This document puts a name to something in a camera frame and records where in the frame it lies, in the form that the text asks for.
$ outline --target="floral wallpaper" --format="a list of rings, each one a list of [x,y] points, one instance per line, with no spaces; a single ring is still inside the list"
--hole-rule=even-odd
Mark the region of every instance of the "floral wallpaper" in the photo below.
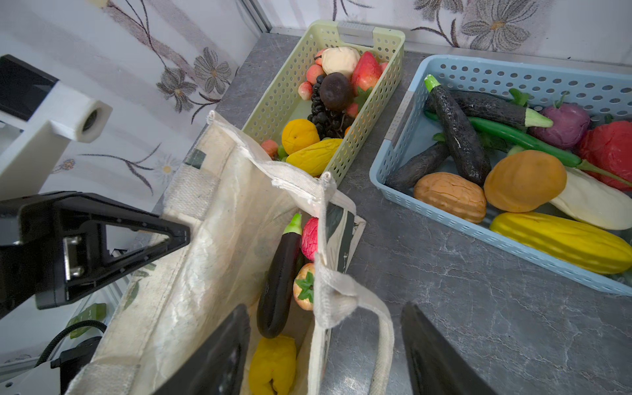
[[[632,64],[630,0],[259,0],[275,27],[317,19],[394,27],[406,40]]]
[[[113,107],[102,135],[71,142],[42,191],[151,211],[259,36],[240,0],[3,2],[2,55]]]

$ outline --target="purple vegetable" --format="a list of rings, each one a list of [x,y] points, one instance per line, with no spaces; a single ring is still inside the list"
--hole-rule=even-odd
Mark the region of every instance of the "purple vegetable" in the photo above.
[[[590,116],[577,104],[550,106],[542,115],[553,120],[550,128],[529,128],[529,134],[560,149],[574,147],[590,126]]]

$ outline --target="basket handle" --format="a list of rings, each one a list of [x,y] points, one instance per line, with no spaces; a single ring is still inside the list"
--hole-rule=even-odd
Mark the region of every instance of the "basket handle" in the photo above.
[[[404,130],[406,126],[406,121],[408,120],[410,113],[412,112],[415,106],[415,93],[411,90],[407,90],[406,94],[404,94],[404,99],[401,100],[399,104],[399,108],[395,113],[395,117],[391,122],[391,125],[386,132],[386,136],[384,136],[385,140],[390,140],[391,145],[395,147],[397,144],[397,140],[401,135],[401,132]]]
[[[338,23],[340,39],[347,44],[356,44],[358,46],[373,47],[373,29],[375,27],[359,23]]]

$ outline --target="eggplant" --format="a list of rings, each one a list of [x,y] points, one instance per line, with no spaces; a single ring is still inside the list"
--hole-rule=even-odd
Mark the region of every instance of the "eggplant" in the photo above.
[[[257,327],[268,339],[280,335],[288,321],[294,278],[300,269],[301,218],[301,213],[295,214],[285,228],[259,298]]]
[[[459,175],[483,186],[492,165],[474,127],[456,100],[434,76],[427,75],[424,82],[434,100],[446,145]]]
[[[421,177],[432,173],[449,156],[450,151],[447,146],[443,143],[436,143],[421,154],[413,156],[405,165],[388,177],[384,184],[396,191],[406,193]]]
[[[462,90],[451,90],[450,95],[467,116],[489,119],[490,121],[504,123],[515,128],[529,126],[550,128],[553,126],[553,121],[536,110],[513,104],[500,97],[481,92],[464,92]],[[430,112],[436,112],[432,96],[429,96],[426,100],[425,109]]]

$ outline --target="white vegetable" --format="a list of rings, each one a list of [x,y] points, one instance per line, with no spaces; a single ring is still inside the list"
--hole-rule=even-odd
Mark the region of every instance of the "white vegetable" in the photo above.
[[[322,53],[322,69],[327,74],[342,73],[351,78],[359,60],[360,53],[355,48],[329,48]]]
[[[570,217],[600,228],[632,228],[632,198],[577,169],[566,168],[566,187],[550,202]]]

